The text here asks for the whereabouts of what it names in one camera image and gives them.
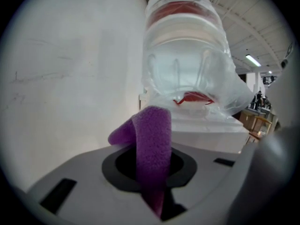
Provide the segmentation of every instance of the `chair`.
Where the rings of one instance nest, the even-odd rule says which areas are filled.
[[[251,127],[251,129],[249,130],[249,138],[248,138],[247,142],[249,141],[251,136],[254,137],[258,141],[264,136],[261,131],[261,128],[264,123],[267,124],[267,126],[268,126],[267,131],[265,133],[265,135],[267,135],[272,123],[269,120],[267,120],[266,118],[255,116],[254,124]]]

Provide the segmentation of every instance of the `purple foam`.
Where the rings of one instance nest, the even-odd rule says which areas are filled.
[[[136,143],[136,180],[144,200],[160,217],[172,152],[170,111],[146,107],[114,130],[108,142]]]

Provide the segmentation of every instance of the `ceiling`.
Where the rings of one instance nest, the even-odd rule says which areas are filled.
[[[280,63],[292,42],[290,29],[271,0],[210,0],[222,19],[238,74],[281,74]],[[250,54],[262,66],[246,59]]]

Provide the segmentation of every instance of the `clear plastic bag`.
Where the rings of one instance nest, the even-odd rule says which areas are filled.
[[[146,11],[142,82],[148,104],[232,115],[251,102],[208,0],[150,0]]]

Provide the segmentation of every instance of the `white wall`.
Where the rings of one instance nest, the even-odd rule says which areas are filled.
[[[255,73],[247,73],[246,74],[246,84],[249,87],[249,89],[254,92],[254,86],[255,86]]]
[[[146,0],[28,0],[2,40],[1,154],[27,190],[138,112]]]
[[[257,93],[260,90],[265,95],[265,87],[259,73],[247,73],[246,83],[252,92]]]

